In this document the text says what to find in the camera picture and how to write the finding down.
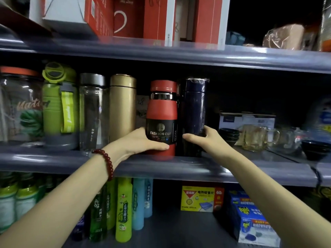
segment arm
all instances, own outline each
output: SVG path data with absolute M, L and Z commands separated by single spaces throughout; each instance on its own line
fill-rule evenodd
M 290 247 L 330 247 L 331 223 L 231 148 L 216 130 L 205 126 L 206 137 L 184 134 L 217 163 L 229 169 L 283 242 Z
M 168 148 L 148 140 L 145 129 L 140 128 L 103 149 L 116 169 L 133 154 Z M 1 235 L 0 247 L 61 247 L 107 179 L 103 157 L 94 155 Z

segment bracelet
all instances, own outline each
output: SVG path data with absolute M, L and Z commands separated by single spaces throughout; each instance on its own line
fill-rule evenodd
M 108 156 L 107 153 L 105 153 L 104 150 L 101 149 L 95 149 L 92 151 L 93 154 L 100 154 L 103 156 L 103 158 L 106 161 L 106 167 L 107 167 L 107 172 L 108 172 L 108 181 L 111 181 L 113 179 L 113 174 L 114 174 L 114 169 L 112 162 L 110 161 L 110 157 Z

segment gold lid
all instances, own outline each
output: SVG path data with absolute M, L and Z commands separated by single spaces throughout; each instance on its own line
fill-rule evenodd
M 136 88 L 137 80 L 129 75 L 115 74 L 110 78 L 110 86 L 123 86 L 129 88 Z

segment yellow box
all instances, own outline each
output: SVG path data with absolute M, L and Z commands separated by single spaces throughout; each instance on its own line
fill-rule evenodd
M 223 204 L 224 188 L 182 187 L 182 211 L 213 212 Z

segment hand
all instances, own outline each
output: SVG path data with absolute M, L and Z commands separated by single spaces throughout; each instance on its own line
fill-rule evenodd
M 141 127 L 110 143 L 104 149 L 106 150 L 110 148 L 115 148 L 120 153 L 119 156 L 122 157 L 120 161 L 123 161 L 131 155 L 146 150 L 167 150 L 169 149 L 169 145 L 147 139 L 145 128 Z
M 195 143 L 202 147 L 215 160 L 224 161 L 224 159 L 235 154 L 236 151 L 228 145 L 218 134 L 217 130 L 204 126 L 206 137 L 199 137 L 193 134 L 183 134 L 186 141 Z

